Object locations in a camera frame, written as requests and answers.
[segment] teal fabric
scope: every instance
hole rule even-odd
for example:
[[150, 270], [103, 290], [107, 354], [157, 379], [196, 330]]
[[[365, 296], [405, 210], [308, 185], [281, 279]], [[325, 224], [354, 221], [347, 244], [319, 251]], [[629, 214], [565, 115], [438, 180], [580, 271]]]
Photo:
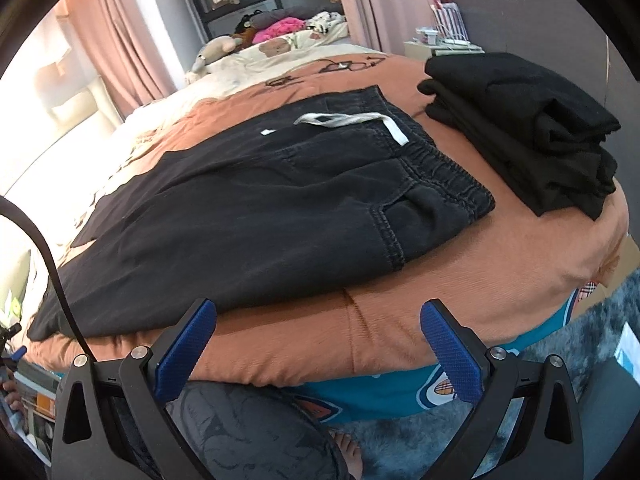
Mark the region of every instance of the teal fabric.
[[[562, 328], [571, 319], [578, 290], [539, 327], [510, 343], [519, 354], [526, 347]], [[399, 418], [429, 410], [453, 400], [454, 393], [440, 365], [380, 376], [352, 377], [289, 388], [321, 422], [343, 424], [354, 420]]]

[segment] orange blanket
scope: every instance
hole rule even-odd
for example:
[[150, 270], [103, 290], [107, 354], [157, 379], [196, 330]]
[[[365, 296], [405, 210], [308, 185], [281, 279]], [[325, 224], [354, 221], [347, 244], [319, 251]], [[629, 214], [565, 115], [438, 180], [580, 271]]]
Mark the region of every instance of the orange blanket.
[[[462, 134], [427, 117], [424, 107], [432, 97], [416, 90], [425, 77], [420, 62], [382, 54], [335, 60], [353, 64], [350, 70], [319, 73], [329, 64], [320, 60], [275, 85], [201, 101], [174, 126], [142, 139], [105, 192], [148, 171], [167, 150], [189, 148], [247, 118], [315, 94], [378, 84], [444, 153], [491, 190], [495, 210], [395, 274], [324, 296], [224, 314], [194, 380], [284, 386], [419, 368], [435, 362], [418, 321], [421, 305], [430, 298], [440, 298], [462, 325], [492, 345], [541, 324], [585, 282], [606, 283], [628, 227], [619, 187], [595, 222], [576, 208], [538, 218]], [[159, 333], [89, 343], [100, 360], [121, 358], [136, 345], [151, 345]], [[65, 370], [80, 353], [78, 344], [62, 335], [28, 345], [28, 358], [52, 370]]]

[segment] pant leg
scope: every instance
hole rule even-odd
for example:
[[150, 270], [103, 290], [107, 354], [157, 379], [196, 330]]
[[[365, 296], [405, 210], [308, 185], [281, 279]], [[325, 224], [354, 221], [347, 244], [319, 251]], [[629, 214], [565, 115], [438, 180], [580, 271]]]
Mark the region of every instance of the pant leg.
[[188, 383], [167, 411], [216, 480], [350, 478], [328, 431], [277, 388]]

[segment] silver screw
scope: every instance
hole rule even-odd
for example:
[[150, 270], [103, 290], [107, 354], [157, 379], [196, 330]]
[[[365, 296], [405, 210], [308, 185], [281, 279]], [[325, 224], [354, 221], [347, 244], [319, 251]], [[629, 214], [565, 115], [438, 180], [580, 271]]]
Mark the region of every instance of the silver screw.
[[502, 361], [505, 357], [507, 357], [507, 351], [499, 346], [494, 346], [493, 348], [491, 348], [491, 350], [489, 350], [489, 354], [491, 354], [491, 357], [493, 357], [494, 359], [498, 359], [498, 361]]
[[133, 357], [134, 359], [142, 359], [144, 356], [146, 356], [147, 352], [148, 349], [146, 348], [146, 346], [136, 346], [131, 351], [131, 357]]
[[84, 366], [88, 360], [89, 358], [86, 355], [80, 354], [79, 356], [76, 356], [76, 358], [74, 359], [74, 366], [77, 366], [78, 368], [80, 368]]
[[558, 355], [552, 355], [549, 357], [549, 362], [556, 368], [562, 368], [562, 358]]

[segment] hand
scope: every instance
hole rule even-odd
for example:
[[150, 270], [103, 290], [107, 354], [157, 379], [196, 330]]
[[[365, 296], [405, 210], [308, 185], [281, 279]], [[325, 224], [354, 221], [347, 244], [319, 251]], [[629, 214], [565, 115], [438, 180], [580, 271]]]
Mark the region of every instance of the hand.
[[4, 402], [6, 402], [14, 412], [21, 412], [26, 418], [27, 410], [22, 403], [22, 397], [18, 393], [14, 373], [7, 369], [7, 374], [9, 375], [9, 380], [2, 385], [2, 389], [8, 393], [4, 398]]

